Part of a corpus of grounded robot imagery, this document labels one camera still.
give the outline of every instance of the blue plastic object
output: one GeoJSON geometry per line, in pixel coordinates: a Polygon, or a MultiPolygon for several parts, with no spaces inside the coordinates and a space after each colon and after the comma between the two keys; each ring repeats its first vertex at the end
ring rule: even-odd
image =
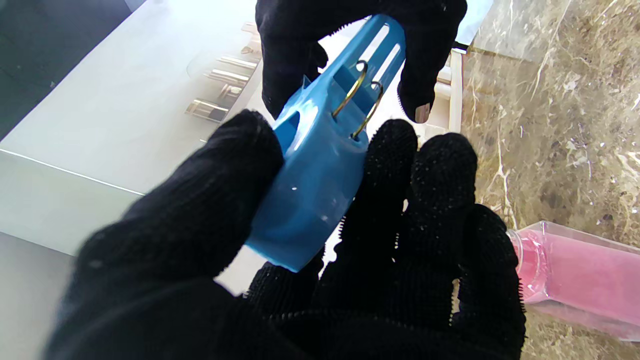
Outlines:
{"type": "Polygon", "coordinates": [[[263,199],[246,244],[270,262],[302,269],[338,226],[360,186],[369,143],[351,135],[376,103],[371,81],[393,48],[378,82],[387,89],[404,61],[404,30],[384,15],[369,19],[338,58],[313,83],[289,99],[274,125],[284,166],[263,199]],[[362,86],[334,118],[332,113],[360,76],[356,63],[383,26],[388,33],[367,61],[362,86]]]}

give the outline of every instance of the clear plastic bottle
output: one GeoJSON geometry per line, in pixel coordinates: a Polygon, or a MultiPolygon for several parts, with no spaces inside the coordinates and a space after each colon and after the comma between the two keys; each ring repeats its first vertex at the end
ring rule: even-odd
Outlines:
{"type": "Polygon", "coordinates": [[[526,304],[640,341],[640,249],[545,221],[509,237],[526,304]]]}

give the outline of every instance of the white surface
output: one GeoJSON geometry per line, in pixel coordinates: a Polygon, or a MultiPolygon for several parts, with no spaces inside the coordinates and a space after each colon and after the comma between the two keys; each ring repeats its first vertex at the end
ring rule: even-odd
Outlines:
{"type": "Polygon", "coordinates": [[[0,358],[40,359],[73,258],[0,233],[0,358]]]}
{"type": "MultiPolygon", "coordinates": [[[[254,8],[150,0],[137,9],[0,142],[0,231],[75,254],[169,176],[215,127],[183,114],[194,98],[217,96],[187,69],[203,54],[238,52],[254,8]]],[[[243,248],[220,282],[239,293],[263,262],[243,248]]]]}
{"type": "Polygon", "coordinates": [[[458,26],[457,42],[471,45],[491,5],[493,0],[467,0],[467,13],[458,26]]]}
{"type": "Polygon", "coordinates": [[[210,80],[186,69],[203,51],[235,53],[255,0],[150,0],[112,32],[0,143],[145,193],[214,129],[184,115],[210,80]]]}

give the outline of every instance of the gloved hand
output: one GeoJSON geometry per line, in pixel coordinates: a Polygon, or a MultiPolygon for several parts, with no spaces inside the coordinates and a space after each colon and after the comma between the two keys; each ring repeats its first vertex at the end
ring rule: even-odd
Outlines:
{"type": "Polygon", "coordinates": [[[406,62],[398,86],[404,112],[433,107],[438,72],[445,65],[467,11],[465,0],[258,0],[255,21],[262,40],[262,100],[277,118],[303,75],[318,77],[327,55],[317,42],[346,24],[383,13],[404,28],[406,62]]]}
{"type": "Polygon", "coordinates": [[[457,353],[465,359],[519,359],[525,317],[518,259],[504,222],[474,204],[476,154],[454,133],[430,139],[417,154],[416,148],[411,125],[384,123],[369,145],[365,175],[335,248],[337,260],[320,280],[322,254],[297,274],[266,263],[246,298],[319,357],[335,354],[317,336],[346,336],[351,329],[359,334],[343,342],[359,350],[367,344],[377,352],[393,348],[389,358],[457,353]],[[458,278],[460,311],[451,319],[458,278]],[[384,339],[367,336],[381,323],[384,339]],[[405,343],[394,331],[416,343],[405,343]],[[457,350],[438,347],[443,340],[457,350]],[[398,351],[394,345],[400,343],[412,349],[398,351]]]}
{"type": "Polygon", "coordinates": [[[235,298],[212,278],[283,163],[267,122],[243,111],[85,243],[45,358],[519,358],[517,258],[474,204],[476,155],[455,134],[416,147],[402,120],[376,133],[320,281],[321,254],[298,274],[267,264],[235,298]]]}

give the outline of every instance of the marble countertop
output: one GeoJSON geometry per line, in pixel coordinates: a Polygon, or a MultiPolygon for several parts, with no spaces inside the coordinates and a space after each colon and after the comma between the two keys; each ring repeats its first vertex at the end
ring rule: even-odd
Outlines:
{"type": "MultiPolygon", "coordinates": [[[[477,200],[640,247],[640,3],[496,0],[465,57],[462,133],[477,200]]],[[[523,358],[640,359],[536,313],[523,358]]]]}

